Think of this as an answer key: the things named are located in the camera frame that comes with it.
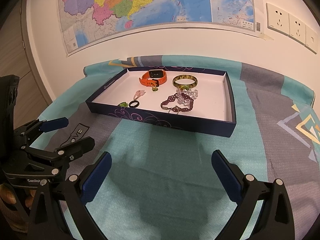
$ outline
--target white wall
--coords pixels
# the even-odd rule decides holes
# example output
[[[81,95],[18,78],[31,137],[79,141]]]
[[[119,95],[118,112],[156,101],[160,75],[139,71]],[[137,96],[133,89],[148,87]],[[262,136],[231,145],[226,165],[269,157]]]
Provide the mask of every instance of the white wall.
[[[302,0],[264,0],[266,2],[295,15],[320,36],[320,26]],[[105,41],[67,57],[56,7],[57,0],[28,0],[27,3],[32,53],[53,100],[84,77],[83,68],[87,65],[145,55],[199,55],[245,62],[289,76],[320,97],[320,53],[316,55],[272,30],[266,29],[265,34],[274,40],[222,30],[156,30]],[[320,115],[319,98],[314,109]]]

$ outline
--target bedsheet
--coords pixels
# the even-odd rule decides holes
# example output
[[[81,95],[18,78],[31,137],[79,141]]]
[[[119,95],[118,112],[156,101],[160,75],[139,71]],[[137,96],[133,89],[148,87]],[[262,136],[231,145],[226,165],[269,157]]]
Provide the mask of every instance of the bedsheet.
[[[230,138],[175,130],[93,114],[85,100],[124,67],[201,67],[228,72],[237,125]],[[53,151],[85,136],[95,147],[73,161],[67,176],[79,174],[104,152],[111,170],[87,209],[109,240],[214,239],[233,213],[211,166],[219,149],[244,174],[273,182],[281,178],[291,201],[296,239],[320,213],[320,122],[314,92],[279,73],[246,63],[199,56],[143,56],[84,68],[85,77],[59,96],[40,120],[67,117],[69,125],[41,135],[33,147]],[[250,236],[261,202],[242,239]],[[66,221],[82,239],[65,203]]]

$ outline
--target geometric pattern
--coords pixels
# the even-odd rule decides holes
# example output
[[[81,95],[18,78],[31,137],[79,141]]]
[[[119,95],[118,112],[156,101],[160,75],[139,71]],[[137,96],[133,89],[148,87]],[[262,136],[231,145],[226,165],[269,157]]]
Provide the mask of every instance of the geometric pattern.
[[[286,125],[287,122],[289,122],[290,120],[292,120],[293,118],[295,118],[296,116],[298,116],[299,113],[300,113],[300,111],[299,111],[299,109],[297,108],[296,104],[294,104],[294,105],[291,106],[291,107],[292,107],[294,110],[296,110],[297,112],[294,113],[293,115],[290,115],[289,117],[287,117],[287,118],[285,118],[285,119],[283,119],[283,120],[280,120],[277,124],[278,124],[280,127],[282,127],[284,130],[286,130],[288,133],[290,133],[290,134],[291,134],[293,137],[295,137],[297,140],[299,140],[300,142],[302,142],[305,146],[307,146],[308,148],[311,148],[311,145],[310,145],[310,144],[308,144],[300,135],[298,135],[294,130],[292,130],[290,127],[288,127],[288,126]],[[297,129],[298,131],[300,131],[301,133],[303,133],[303,134],[304,134],[305,136],[307,136],[308,138],[310,138],[312,141],[320,144],[320,141],[319,141],[319,139],[318,139],[318,136],[316,135],[316,131],[315,131],[315,129],[314,129],[313,126],[311,126],[311,128],[310,128],[310,132],[311,132],[311,133],[302,128],[302,126],[305,125],[309,120],[312,120],[312,122],[313,122],[314,124],[316,124],[316,123],[315,123],[315,120],[314,120],[313,117],[312,117],[312,115],[309,114],[301,123],[299,123],[299,124],[296,126],[296,129]],[[318,130],[318,134],[319,134],[319,136],[320,136],[320,133],[319,133],[320,128],[319,128],[319,126],[316,124],[315,127],[316,127],[316,129]],[[314,162],[316,162],[316,163],[318,163],[317,158],[316,158],[316,155],[317,155],[318,157],[320,157],[320,155],[319,155],[317,152],[315,152],[313,149],[311,149],[311,152],[310,152],[310,154],[309,154],[309,159],[312,160],[312,161],[314,161]]]

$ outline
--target barcode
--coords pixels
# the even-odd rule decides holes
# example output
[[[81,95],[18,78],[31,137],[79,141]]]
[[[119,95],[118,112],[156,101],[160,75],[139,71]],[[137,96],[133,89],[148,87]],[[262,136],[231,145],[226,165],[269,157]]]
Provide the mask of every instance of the barcode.
[[[261,23],[257,23],[257,32],[261,31]]]

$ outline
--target orange watch strap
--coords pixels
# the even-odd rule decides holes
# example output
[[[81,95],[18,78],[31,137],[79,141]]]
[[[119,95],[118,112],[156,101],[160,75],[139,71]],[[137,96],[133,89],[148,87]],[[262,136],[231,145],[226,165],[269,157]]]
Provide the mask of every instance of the orange watch strap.
[[[139,78],[139,81],[142,85],[144,85],[146,87],[155,87],[157,85],[157,83],[159,85],[162,85],[167,81],[167,73],[164,70],[162,70],[162,71],[163,71],[163,77],[157,79],[158,82],[156,82],[155,80],[149,79],[150,78],[149,71],[144,73],[142,78]]]

